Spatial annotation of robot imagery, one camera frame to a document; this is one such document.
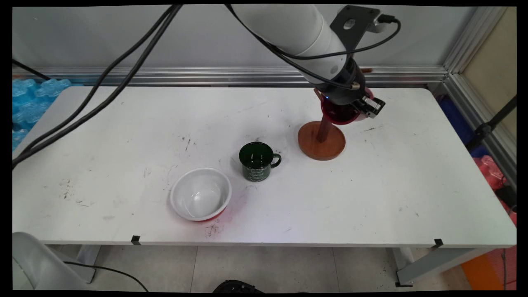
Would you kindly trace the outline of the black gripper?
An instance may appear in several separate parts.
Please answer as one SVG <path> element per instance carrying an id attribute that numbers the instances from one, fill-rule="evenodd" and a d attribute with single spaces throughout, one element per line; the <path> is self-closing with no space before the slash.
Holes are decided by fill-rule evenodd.
<path id="1" fill-rule="evenodd" d="M 331 103 L 339 106 L 352 104 L 369 118 L 377 117 L 385 107 L 383 100 L 367 96 L 364 74 L 353 58 L 346 59 L 331 83 L 319 83 L 317 90 Z"/>

